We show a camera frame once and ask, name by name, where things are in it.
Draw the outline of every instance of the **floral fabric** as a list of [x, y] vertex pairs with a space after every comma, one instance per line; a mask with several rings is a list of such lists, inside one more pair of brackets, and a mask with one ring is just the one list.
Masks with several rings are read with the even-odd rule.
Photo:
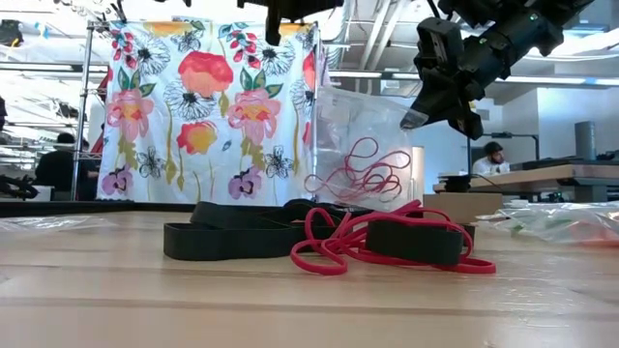
[[113, 23], [98, 196], [271, 205], [307, 197], [317, 30]]

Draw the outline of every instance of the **desk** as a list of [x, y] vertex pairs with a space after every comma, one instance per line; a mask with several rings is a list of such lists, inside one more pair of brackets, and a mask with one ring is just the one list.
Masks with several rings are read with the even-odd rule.
[[288, 258], [180, 262], [162, 224], [187, 214], [100, 215], [115, 227], [0, 244], [2, 348], [612, 347], [616, 249], [480, 231], [497, 275], [350, 262], [337, 277]]
[[[524, 195], [574, 187], [577, 202], [605, 202], [608, 187], [619, 186], [619, 165], [565, 164], [514, 171], [488, 179], [496, 186], [483, 178], [475, 178], [471, 180], [471, 191]], [[436, 184], [432, 188], [440, 192], [445, 190], [445, 185]]]

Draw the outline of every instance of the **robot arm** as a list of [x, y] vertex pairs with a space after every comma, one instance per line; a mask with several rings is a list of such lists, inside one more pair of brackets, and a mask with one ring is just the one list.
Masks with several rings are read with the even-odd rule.
[[[484, 133], [480, 116], [469, 102], [480, 100], [497, 77], [537, 47], [547, 56], [563, 43], [562, 26], [594, 0], [439, 0], [442, 12], [457, 13], [471, 27], [494, 24], [479, 37], [462, 39], [457, 24], [428, 18], [417, 27], [419, 54], [415, 65], [423, 81], [411, 108], [427, 116], [426, 124], [448, 121], [466, 136]], [[402, 119], [403, 129], [412, 121]]]

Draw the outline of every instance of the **cardboard box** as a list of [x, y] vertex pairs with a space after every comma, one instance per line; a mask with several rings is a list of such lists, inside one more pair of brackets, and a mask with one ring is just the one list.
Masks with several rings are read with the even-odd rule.
[[[444, 212], [456, 223], [477, 221], [476, 216], [492, 215], [503, 208], [500, 193], [451, 193], [424, 194], [424, 207]], [[425, 218], [444, 219], [437, 214], [425, 214]]]

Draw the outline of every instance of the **wooden table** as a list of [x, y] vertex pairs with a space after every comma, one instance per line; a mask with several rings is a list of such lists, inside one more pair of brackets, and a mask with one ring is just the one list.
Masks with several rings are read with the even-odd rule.
[[616, 347], [619, 253], [478, 232], [497, 275], [162, 254], [179, 213], [0, 243], [0, 347]]
[[[575, 187], [578, 202], [605, 202], [610, 186], [619, 186], [619, 165], [565, 164], [548, 168], [514, 171], [507, 174], [471, 180], [471, 190], [476, 192], [503, 192], [521, 195]], [[432, 187], [434, 192], [445, 190], [444, 184]]]

